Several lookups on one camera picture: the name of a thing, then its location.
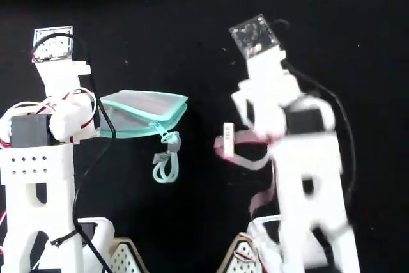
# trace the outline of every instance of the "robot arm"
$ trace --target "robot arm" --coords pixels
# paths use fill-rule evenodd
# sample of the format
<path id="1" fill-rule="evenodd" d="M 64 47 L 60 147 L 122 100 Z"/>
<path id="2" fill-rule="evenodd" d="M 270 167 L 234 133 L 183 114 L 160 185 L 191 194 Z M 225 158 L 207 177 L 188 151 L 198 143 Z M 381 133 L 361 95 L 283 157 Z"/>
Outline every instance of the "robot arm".
<path id="1" fill-rule="evenodd" d="M 319 226 L 330 241 L 339 271 L 358 273 L 353 230 L 345 226 L 348 220 L 339 177 L 342 165 L 330 104 L 302 93 L 296 78 L 283 69 L 285 52 L 262 15 L 230 32 L 249 73 L 232 99 L 243 123 L 269 143 L 268 154 L 275 161 L 279 242 L 249 225 L 260 261 L 267 272 L 304 273 L 309 263 L 323 264 L 319 253 L 307 257 L 304 253 L 317 250 L 310 234 Z M 249 116 L 250 108 L 254 119 Z M 311 194 L 304 190 L 304 178 L 311 178 L 314 184 Z M 339 229 L 342 233 L 332 237 Z"/>

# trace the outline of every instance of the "perforated plate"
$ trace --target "perforated plate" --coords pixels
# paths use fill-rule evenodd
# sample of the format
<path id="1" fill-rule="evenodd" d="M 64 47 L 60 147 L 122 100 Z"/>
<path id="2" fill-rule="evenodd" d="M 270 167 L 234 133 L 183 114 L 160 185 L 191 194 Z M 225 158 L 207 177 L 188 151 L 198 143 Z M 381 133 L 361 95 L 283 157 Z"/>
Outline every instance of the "perforated plate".
<path id="1" fill-rule="evenodd" d="M 114 273 L 141 273 L 134 256 L 126 244 L 120 243 L 111 257 Z"/>
<path id="2" fill-rule="evenodd" d="M 247 242 L 240 242 L 237 245 L 236 251 L 241 252 L 249 258 L 256 259 L 256 255 L 254 255 L 250 245 Z M 257 273 L 256 264 L 254 262 L 245 263 L 233 255 L 226 273 Z"/>

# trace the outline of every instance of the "ventilation hole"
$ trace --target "ventilation hole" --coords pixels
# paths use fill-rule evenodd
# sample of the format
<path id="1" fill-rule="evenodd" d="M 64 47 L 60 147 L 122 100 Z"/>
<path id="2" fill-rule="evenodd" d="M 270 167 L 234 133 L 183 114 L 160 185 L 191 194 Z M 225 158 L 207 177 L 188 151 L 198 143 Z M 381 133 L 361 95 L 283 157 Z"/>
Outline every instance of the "ventilation hole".
<path id="1" fill-rule="evenodd" d="M 304 178 L 302 180 L 302 188 L 304 190 L 305 195 L 313 195 L 314 193 L 314 181 L 311 177 Z"/>

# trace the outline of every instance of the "white label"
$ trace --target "white label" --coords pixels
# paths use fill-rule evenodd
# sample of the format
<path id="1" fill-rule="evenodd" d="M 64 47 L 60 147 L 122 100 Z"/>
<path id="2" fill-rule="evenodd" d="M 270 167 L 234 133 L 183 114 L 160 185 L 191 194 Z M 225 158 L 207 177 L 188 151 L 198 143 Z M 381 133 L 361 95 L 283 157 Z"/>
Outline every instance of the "white label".
<path id="1" fill-rule="evenodd" d="M 233 157 L 235 155 L 235 124 L 223 124 L 223 150 L 224 157 Z"/>

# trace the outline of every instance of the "black cloth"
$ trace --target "black cloth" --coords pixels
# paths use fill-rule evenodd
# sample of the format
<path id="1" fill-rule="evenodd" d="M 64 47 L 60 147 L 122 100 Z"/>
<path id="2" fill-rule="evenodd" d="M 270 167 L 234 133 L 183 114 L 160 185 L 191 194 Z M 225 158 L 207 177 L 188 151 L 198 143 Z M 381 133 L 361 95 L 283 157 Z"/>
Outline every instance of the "black cloth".
<path id="1" fill-rule="evenodd" d="M 350 208 L 362 272 L 406 267 L 409 194 L 407 0 L 0 0 L 0 111 L 44 99 L 31 64 L 33 29 L 73 25 L 88 43 L 103 95 L 150 90 L 189 97 L 176 183 L 152 179 L 158 137 L 118 140 L 87 179 L 81 216 L 106 216 L 130 237 L 151 272 L 214 272 L 249 222 L 251 196 L 270 171 L 221 161 L 213 140 L 224 121 L 243 128 L 230 98 L 247 77 L 228 29 L 259 13 L 272 22 L 288 61 L 339 95 L 357 144 Z M 303 89 L 311 90 L 301 82 Z M 337 117 L 348 181 L 348 138 Z M 80 178 L 105 139 L 75 147 Z M 248 148 L 248 155 L 263 155 Z M 277 207 L 260 210 L 277 213 Z"/>

